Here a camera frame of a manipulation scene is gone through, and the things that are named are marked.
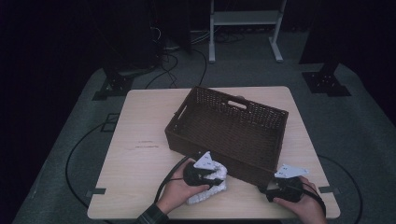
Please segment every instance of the person's right hand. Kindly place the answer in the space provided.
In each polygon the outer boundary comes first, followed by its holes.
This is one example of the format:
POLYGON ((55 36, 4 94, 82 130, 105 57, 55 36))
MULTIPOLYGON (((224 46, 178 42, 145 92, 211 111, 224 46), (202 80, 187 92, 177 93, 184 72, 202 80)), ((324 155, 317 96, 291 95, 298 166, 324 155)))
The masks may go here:
MULTIPOLYGON (((310 183, 307 178, 300 176, 303 182, 304 189, 309 190, 313 193, 316 189, 315 184, 310 183)), ((280 198, 274 198, 274 203, 284 206, 292 211, 304 224, 322 224, 327 223, 326 217, 323 214, 323 210, 319 203, 308 195, 303 195, 301 200, 297 203, 292 203, 280 198)))
POLYGON ((190 162, 193 162, 193 160, 188 159, 175 171, 172 180, 165 185, 163 195, 156 203, 158 208, 166 215, 180 207, 191 196, 209 189, 209 185, 189 186, 186 184, 183 179, 183 171, 190 162))

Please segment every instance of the white metal stand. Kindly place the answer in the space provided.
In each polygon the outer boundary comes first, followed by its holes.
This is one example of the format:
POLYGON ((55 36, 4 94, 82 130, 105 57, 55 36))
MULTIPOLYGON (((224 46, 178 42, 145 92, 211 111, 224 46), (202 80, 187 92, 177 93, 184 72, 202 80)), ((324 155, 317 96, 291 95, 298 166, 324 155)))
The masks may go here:
POLYGON ((282 55, 277 47, 276 40, 282 23, 283 13, 287 0, 283 0, 280 10, 268 11, 218 11, 215 12, 215 0, 211 0, 210 7, 210 40, 209 40, 209 62, 214 63, 215 57, 215 26, 217 25, 259 25, 274 24, 274 36, 269 37, 271 48, 278 63, 283 62, 282 55))

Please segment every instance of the table leg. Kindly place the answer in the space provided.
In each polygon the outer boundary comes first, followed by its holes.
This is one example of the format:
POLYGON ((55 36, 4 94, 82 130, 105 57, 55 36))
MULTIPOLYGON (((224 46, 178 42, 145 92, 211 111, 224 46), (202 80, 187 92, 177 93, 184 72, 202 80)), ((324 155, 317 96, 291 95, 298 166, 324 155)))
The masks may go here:
POLYGON ((271 48, 275 54, 276 62, 283 63, 282 55, 280 54, 279 48, 277 47, 277 36, 279 34, 280 25, 282 24, 283 13, 285 11, 287 0, 282 1, 282 5, 280 7, 279 13, 277 14, 276 26, 274 31, 274 36, 269 37, 271 48))
POLYGON ((209 30, 209 62, 214 63, 215 59, 215 0, 210 3, 210 30, 209 30))

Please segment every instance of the sleeve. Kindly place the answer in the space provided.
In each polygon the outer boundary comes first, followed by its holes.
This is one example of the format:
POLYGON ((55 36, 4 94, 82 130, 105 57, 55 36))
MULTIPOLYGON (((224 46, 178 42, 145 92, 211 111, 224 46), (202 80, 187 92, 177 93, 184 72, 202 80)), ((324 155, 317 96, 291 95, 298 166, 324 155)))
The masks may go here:
POLYGON ((169 217, 164 214, 155 204, 152 204, 142 215, 140 215, 134 224, 164 224, 169 217))

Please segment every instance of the light wooden tabletop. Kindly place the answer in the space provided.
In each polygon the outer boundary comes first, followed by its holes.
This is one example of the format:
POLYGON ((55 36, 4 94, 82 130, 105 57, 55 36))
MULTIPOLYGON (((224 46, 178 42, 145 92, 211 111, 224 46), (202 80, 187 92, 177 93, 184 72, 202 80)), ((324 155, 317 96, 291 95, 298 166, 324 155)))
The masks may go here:
MULTIPOLYGON (((157 188, 183 155, 170 150, 164 129, 191 89, 133 90, 126 97, 96 188, 88 216, 94 219, 137 218, 153 202, 157 188)), ((289 112, 278 167, 304 167, 317 187, 329 183, 290 90, 286 87, 214 88, 289 112)), ((227 190, 169 214, 174 219, 269 219, 295 215, 244 181, 227 176, 227 190)), ((332 193, 320 194, 327 217, 340 215, 332 193)))

